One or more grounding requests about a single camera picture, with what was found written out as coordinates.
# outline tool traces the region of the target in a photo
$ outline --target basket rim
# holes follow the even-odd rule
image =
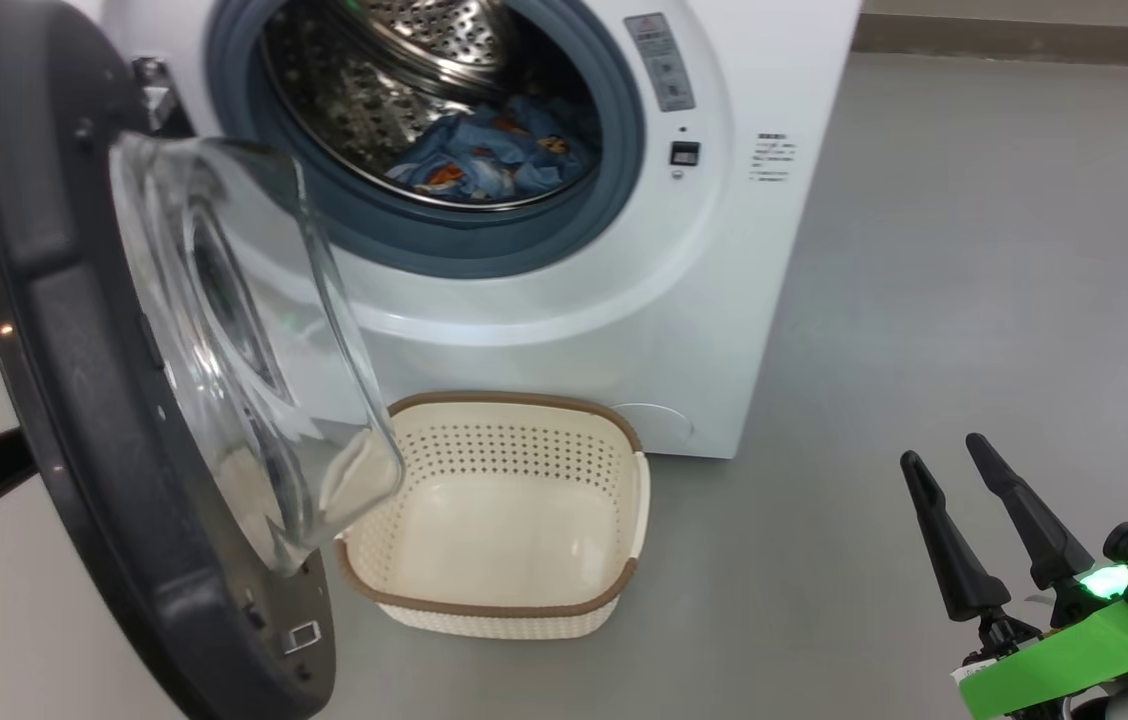
[[[610,421],[631,441],[631,449],[635,453],[643,453],[640,436],[627,419],[623,418],[618,411],[605,405],[587,402],[585,399],[573,399],[572,397],[558,397],[554,395],[538,395],[532,392],[477,392],[477,390],[449,390],[449,392],[423,392],[421,395],[409,395],[404,399],[395,401],[389,406],[391,416],[399,415],[405,410],[411,410],[421,405],[441,405],[450,402],[501,402],[506,405],[537,405],[540,407],[552,407],[555,410],[573,410],[578,413],[599,415]]]
[[[405,410],[422,405],[458,404],[458,402],[501,402],[501,404],[508,405],[537,405],[540,407],[572,410],[578,413],[598,415],[610,421],[610,423],[614,423],[616,428],[622,430],[622,433],[627,437],[631,442],[631,449],[634,454],[638,455],[643,453],[643,446],[640,442],[640,436],[636,434],[636,430],[631,427],[627,419],[616,413],[615,410],[597,405],[594,402],[573,399],[570,397],[558,397],[554,395],[540,395],[540,393],[474,390],[424,392],[421,393],[421,395],[413,395],[394,402],[394,404],[390,405],[390,414],[391,416],[399,415]],[[355,592],[362,594],[362,596],[367,597],[368,600],[376,602],[378,605],[403,607],[405,611],[439,612],[441,615],[459,615],[465,618],[540,620],[575,618],[579,615],[588,615],[591,614],[591,612],[599,611],[603,606],[609,605],[610,602],[615,602],[616,598],[620,596],[622,591],[624,591],[625,587],[627,587],[627,583],[631,582],[632,576],[634,576],[634,571],[636,571],[636,565],[638,564],[637,557],[628,557],[622,569],[622,573],[618,574],[618,579],[614,580],[614,582],[609,585],[608,589],[605,589],[603,592],[598,594],[596,597],[591,598],[591,600],[580,602],[576,603],[576,605],[465,605],[465,603],[459,602],[418,600],[416,597],[382,592],[380,589],[364,582],[364,579],[360,578],[354,567],[350,564],[349,546],[346,546],[344,538],[337,538],[335,548],[337,551],[337,565],[341,568],[341,573],[346,577],[346,582],[350,582],[350,585],[352,585],[355,589]]]
[[[579,615],[590,615],[591,612],[599,611],[609,605],[610,602],[616,600],[622,591],[627,589],[627,583],[631,582],[632,577],[636,573],[636,565],[640,564],[640,561],[634,557],[627,559],[622,574],[614,580],[614,583],[609,585],[606,591],[598,594],[591,600],[579,602],[576,605],[465,605],[465,603],[459,602],[418,600],[416,597],[378,591],[377,588],[364,582],[359,573],[355,573],[354,567],[350,564],[350,553],[345,539],[337,538],[335,550],[337,551],[337,567],[341,568],[341,573],[346,577],[346,582],[355,589],[355,592],[362,594],[368,600],[376,602],[378,605],[403,607],[405,611],[439,612],[441,615],[460,615],[465,618],[541,620],[575,618]]]

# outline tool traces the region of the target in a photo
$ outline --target baseboard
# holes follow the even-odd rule
[[[856,53],[1128,65],[1128,27],[863,14]]]

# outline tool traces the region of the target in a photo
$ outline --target beige plastic basket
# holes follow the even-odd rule
[[[404,488],[337,541],[358,591],[456,635],[578,638],[609,618],[647,525],[627,421],[518,393],[433,393],[391,414]]]

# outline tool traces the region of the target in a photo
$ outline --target washing machine door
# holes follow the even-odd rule
[[[144,99],[69,5],[0,0],[2,370],[76,550],[186,715],[305,719],[336,667],[312,548],[398,486],[398,450],[300,174],[152,140]],[[293,258],[249,246],[240,205],[298,228],[325,324],[267,296]],[[326,363],[291,365],[320,335]],[[328,416],[341,396],[309,386],[335,372],[360,407]]]

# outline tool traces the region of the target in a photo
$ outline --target blue cloth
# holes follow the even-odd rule
[[[569,183],[592,158],[552,114],[526,96],[499,111],[446,115],[404,151],[386,177],[450,200],[515,200]]]

